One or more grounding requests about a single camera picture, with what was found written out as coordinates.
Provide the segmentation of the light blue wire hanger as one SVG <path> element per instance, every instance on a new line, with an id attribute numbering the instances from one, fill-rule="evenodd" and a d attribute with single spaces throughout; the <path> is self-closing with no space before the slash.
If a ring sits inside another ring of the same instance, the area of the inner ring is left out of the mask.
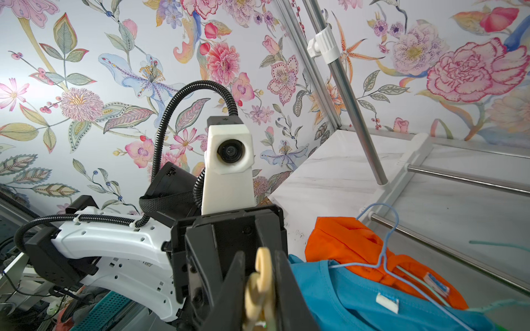
<path id="1" fill-rule="evenodd" d="M 421 294 L 428 302 L 432 303 L 435 307 L 437 307 L 437 309 L 439 309 L 442 313 L 447 315 L 447 317 L 449 317 L 451 320 L 455 321 L 458 325 L 463 327 L 465 330 L 472 331 L 473 328 L 471 328 L 464 321 L 462 321 L 457 316 L 455 316 L 455 314 L 453 314 L 453 313 L 451 313 L 450 311 L 447 310 L 447 305 L 444 305 L 444 306 L 440 305 L 436 300 L 431 298 L 428 294 L 426 294 L 424 291 L 422 291 L 420 288 L 418 288 L 415 284 L 413 284 L 410 281 L 398 276 L 395 273 L 392 273 L 388 269 L 388 267 L 387 267 L 387 253 L 386 253 L 387 246 L 388 246 L 388 243 L 389 243 L 389 240 L 390 240 L 392 234 L 397 230 L 397 228 L 398 228 L 398 226 L 400 224 L 400 217 L 399 217 L 399 214 L 398 214 L 397 210 L 393 206 L 391 206 L 389 204 L 385 204 L 385 203 L 374 203 L 374 204 L 369 204 L 366 208 L 364 208 L 361 211 L 361 213 L 357 216 L 357 218 L 360 219 L 367 212 L 368 212 L 369 216 L 375 215 L 375 212 L 370 212 L 370 209 L 373 208 L 373 207 L 376 207 L 376 206 L 382 206 L 382 207 L 388 208 L 394 214 L 394 216 L 396 218 L 396 221 L 395 221 L 394 225 L 391 227 L 391 229 L 389 230 L 389 232 L 385 235 L 385 238 L 383 239 L 383 245 L 382 245 L 381 252 L 380 252 L 380 254 L 378 256 L 377 263 L 376 264 L 367 264 L 367 263 L 354 263 L 354 262 L 352 262 L 352 263 L 332 264 L 331 262 L 329 262 L 328 263 L 328 269 L 340 269 L 340 268 L 347 268 L 347 267 L 363 267 L 363 268 L 377 270 L 378 268 L 380 268 L 382 266 L 384 271 L 389 276 L 393 277 L 394 279 L 396 279 L 398 281 L 403 282 L 406 285 L 411 286 L 416 292 Z"/>

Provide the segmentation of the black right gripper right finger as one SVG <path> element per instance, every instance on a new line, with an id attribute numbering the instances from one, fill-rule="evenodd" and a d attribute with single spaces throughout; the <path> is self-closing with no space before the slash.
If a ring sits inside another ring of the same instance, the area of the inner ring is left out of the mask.
<path id="1" fill-rule="evenodd" d="M 282 250 L 273 253 L 273 270 L 278 330 L 319 330 Z"/>

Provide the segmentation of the blue garment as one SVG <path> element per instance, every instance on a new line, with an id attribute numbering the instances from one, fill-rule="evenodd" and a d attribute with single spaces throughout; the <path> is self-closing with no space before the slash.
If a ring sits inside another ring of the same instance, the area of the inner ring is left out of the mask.
<path id="1" fill-rule="evenodd" d="M 497 330 L 480 313 L 450 309 L 353 274 L 327 261 L 288 260 L 304 300 L 321 330 Z"/>

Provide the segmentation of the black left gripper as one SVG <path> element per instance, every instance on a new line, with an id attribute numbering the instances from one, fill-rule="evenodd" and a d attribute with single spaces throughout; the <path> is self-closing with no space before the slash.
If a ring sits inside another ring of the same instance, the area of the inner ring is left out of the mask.
<path id="1" fill-rule="evenodd" d="M 173 269 L 174 296 L 182 304 L 177 330 L 198 330 L 220 298 L 234 257 L 243 252 L 243 276 L 253 273 L 256 251 L 271 245 L 287 252 L 284 211 L 263 205 L 172 223 L 170 239 L 161 245 Z"/>

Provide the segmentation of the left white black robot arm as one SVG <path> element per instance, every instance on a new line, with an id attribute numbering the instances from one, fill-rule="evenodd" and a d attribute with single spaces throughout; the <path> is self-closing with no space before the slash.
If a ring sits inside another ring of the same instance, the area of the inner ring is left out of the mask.
<path id="1" fill-rule="evenodd" d="M 161 160 L 176 107 L 212 90 L 229 113 L 208 120 L 205 167 L 193 176 Z M 177 330 L 288 330 L 297 295 L 282 209 L 259 207 L 253 142 L 232 94 L 194 81 L 170 100 L 155 140 L 139 220 L 92 207 L 40 217 L 15 234 L 37 274 L 63 287 L 92 284 L 152 310 Z"/>

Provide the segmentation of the beige yellow clothespin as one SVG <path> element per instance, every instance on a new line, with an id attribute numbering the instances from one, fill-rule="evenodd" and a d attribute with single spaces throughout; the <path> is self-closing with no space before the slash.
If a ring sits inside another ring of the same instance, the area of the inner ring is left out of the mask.
<path id="1" fill-rule="evenodd" d="M 242 330 L 277 330 L 275 281 L 271 252 L 260 247 L 244 291 Z"/>

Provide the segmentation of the orange garment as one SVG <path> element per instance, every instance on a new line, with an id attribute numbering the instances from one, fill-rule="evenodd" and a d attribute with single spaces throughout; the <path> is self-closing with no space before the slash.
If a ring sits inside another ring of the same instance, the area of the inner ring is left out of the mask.
<path id="1" fill-rule="evenodd" d="M 370 228 L 353 217 L 319 217 L 305 248 L 308 262 L 333 260 L 342 263 L 378 263 L 384 241 Z M 458 310 L 469 308 L 464 297 L 440 274 L 408 255 L 397 255 L 386 250 L 387 269 L 348 266 L 346 269 L 360 277 L 400 290 L 417 298 L 423 296 L 412 286 L 389 275 L 417 286 L 437 303 Z"/>

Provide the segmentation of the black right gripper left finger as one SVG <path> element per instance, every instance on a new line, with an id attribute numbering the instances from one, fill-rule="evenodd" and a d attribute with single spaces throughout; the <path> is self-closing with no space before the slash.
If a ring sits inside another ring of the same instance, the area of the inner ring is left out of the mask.
<path id="1" fill-rule="evenodd" d="M 219 297 L 200 330 L 242 330 L 246 283 L 245 254 L 238 251 L 222 283 Z"/>

